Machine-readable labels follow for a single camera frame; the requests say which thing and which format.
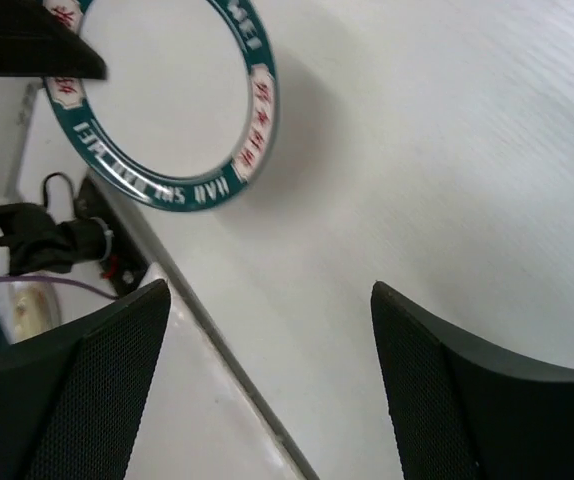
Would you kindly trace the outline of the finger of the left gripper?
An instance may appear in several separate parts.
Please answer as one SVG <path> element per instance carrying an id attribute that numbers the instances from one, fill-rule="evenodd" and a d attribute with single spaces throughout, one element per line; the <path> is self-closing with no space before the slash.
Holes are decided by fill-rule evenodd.
<path id="1" fill-rule="evenodd" d="M 36 1 L 0 1 L 0 77 L 104 80 L 107 67 L 78 34 Z"/>

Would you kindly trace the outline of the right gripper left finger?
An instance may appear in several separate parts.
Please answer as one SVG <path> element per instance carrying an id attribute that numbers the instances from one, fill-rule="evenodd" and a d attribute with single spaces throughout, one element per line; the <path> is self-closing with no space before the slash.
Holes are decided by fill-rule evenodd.
<path id="1" fill-rule="evenodd" d="M 0 479 L 122 479 L 170 313 L 158 279 L 0 350 Z"/>

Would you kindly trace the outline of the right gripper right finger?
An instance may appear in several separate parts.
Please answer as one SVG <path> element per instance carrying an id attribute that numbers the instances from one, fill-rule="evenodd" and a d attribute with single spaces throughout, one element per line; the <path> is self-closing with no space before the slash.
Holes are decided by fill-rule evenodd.
<path id="1" fill-rule="evenodd" d="M 378 359 L 407 479 L 574 479 L 574 369 L 517 354 L 384 282 Z"/>

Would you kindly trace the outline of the green rimmed white plate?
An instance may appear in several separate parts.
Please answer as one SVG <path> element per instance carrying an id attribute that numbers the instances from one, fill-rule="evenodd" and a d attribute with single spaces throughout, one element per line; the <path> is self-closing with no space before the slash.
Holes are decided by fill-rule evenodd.
<path id="1" fill-rule="evenodd" d="M 123 194 L 197 212 L 246 190 L 273 148 L 280 91 L 250 1 L 48 1 L 104 59 L 103 81 L 45 80 L 79 156 Z"/>

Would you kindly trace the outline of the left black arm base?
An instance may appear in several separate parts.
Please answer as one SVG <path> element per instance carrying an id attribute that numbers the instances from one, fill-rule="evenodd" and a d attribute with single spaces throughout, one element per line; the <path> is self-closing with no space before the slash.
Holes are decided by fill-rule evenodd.
<path id="1" fill-rule="evenodd" d="M 94 224 L 102 231 L 103 241 L 95 235 L 98 256 L 94 261 L 118 296 L 135 291 L 143 281 L 150 261 L 129 232 L 117 211 L 110 205 L 109 196 L 101 190 L 101 181 L 90 173 L 83 178 L 75 198 L 77 220 Z"/>

